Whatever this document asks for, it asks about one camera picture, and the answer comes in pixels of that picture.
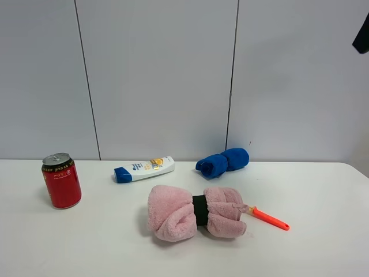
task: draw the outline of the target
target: soda can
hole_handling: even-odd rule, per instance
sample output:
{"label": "soda can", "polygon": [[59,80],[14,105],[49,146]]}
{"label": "soda can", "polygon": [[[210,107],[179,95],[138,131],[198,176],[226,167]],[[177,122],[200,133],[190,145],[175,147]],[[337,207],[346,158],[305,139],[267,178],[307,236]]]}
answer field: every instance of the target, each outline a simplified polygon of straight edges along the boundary
{"label": "soda can", "polygon": [[55,208],[76,205],[82,197],[74,160],[67,153],[57,153],[42,160],[42,174]]}

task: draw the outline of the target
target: rolled blue towel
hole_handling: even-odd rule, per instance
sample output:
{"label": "rolled blue towel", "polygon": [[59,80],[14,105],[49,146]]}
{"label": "rolled blue towel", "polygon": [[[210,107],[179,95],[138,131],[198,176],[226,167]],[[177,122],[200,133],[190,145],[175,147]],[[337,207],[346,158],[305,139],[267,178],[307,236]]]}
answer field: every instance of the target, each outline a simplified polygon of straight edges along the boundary
{"label": "rolled blue towel", "polygon": [[214,154],[199,160],[196,170],[207,178],[221,176],[226,171],[241,169],[248,164],[249,156],[243,148],[228,149],[221,154]]}

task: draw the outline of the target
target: orange handle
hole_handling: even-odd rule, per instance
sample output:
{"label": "orange handle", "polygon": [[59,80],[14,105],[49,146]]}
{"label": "orange handle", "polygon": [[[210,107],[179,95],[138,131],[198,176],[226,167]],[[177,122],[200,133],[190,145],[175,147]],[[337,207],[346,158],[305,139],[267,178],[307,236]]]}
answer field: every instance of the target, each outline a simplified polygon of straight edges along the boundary
{"label": "orange handle", "polygon": [[286,230],[288,231],[289,230],[289,225],[280,221],[279,219],[276,219],[270,215],[267,215],[265,213],[263,213],[262,211],[259,211],[256,207],[253,208],[253,215],[258,218],[258,219],[261,219],[265,222],[268,222],[274,226],[277,226],[279,227],[280,229],[283,229],[283,230]]}

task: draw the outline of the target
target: can lid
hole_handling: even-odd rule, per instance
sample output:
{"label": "can lid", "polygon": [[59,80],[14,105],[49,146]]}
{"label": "can lid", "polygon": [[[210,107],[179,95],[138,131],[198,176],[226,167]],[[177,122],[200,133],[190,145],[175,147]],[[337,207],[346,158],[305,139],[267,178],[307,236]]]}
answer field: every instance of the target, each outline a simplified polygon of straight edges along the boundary
{"label": "can lid", "polygon": [[47,156],[42,160],[42,163],[46,166],[57,166],[59,164],[65,163],[70,159],[69,154],[67,153],[56,153],[50,156]]}

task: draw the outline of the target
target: pink towel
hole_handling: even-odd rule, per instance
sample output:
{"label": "pink towel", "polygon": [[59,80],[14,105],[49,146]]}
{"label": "pink towel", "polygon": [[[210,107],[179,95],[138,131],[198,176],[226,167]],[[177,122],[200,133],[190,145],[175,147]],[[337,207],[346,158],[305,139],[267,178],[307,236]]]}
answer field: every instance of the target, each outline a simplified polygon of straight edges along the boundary
{"label": "pink towel", "polygon": [[155,186],[149,195],[149,230],[164,241],[191,238],[197,226],[220,238],[236,238],[246,231],[240,221],[239,192],[231,188],[207,188],[203,196],[192,197],[185,189]]}

